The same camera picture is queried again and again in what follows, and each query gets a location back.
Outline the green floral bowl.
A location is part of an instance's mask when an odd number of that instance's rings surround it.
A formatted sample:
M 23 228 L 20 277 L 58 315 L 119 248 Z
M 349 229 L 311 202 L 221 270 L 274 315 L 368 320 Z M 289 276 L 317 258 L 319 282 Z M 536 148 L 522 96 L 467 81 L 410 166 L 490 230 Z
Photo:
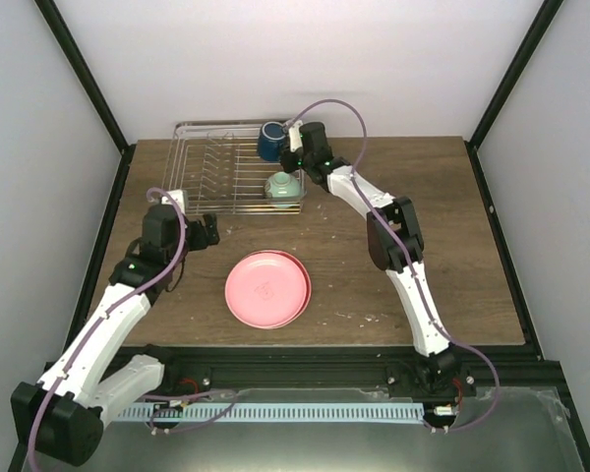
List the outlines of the green floral bowl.
M 266 179 L 264 194 L 273 207 L 295 207 L 302 197 L 301 183 L 294 175 L 279 171 Z

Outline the dark blue mug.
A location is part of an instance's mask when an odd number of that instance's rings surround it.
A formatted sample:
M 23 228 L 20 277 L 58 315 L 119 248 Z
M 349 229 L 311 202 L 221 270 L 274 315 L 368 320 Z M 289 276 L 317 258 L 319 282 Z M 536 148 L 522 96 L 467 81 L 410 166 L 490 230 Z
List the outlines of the dark blue mug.
M 257 140 L 257 154 L 267 162 L 278 162 L 280 150 L 286 140 L 283 125 L 269 121 L 262 124 Z

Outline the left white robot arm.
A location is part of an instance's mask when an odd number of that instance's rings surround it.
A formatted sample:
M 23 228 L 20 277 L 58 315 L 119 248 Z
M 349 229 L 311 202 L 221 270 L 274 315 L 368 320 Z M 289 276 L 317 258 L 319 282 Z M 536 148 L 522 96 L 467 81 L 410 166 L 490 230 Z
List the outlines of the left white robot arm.
M 10 402 L 19 442 L 72 466 L 85 464 L 106 427 L 139 398 L 173 395 L 181 373 L 173 354 L 149 345 L 111 376 L 124 340 L 159 296 L 176 288 L 188 253 L 217 244 L 217 217 L 190 220 L 166 202 L 151 206 L 102 298 L 66 351 L 34 384 L 19 383 Z

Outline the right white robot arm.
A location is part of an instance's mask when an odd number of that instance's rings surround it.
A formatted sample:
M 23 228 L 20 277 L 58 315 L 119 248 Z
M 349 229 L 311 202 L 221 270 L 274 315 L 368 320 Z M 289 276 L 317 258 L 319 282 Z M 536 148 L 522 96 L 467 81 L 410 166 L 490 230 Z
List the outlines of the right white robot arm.
M 427 281 L 424 239 L 412 201 L 380 190 L 354 165 L 335 156 L 323 123 L 291 121 L 282 129 L 286 135 L 280 149 L 283 169 L 305 172 L 314 184 L 364 218 L 370 258 L 397 292 L 414 349 L 422 358 L 418 387 L 430 396 L 441 395 L 452 384 L 457 359 Z

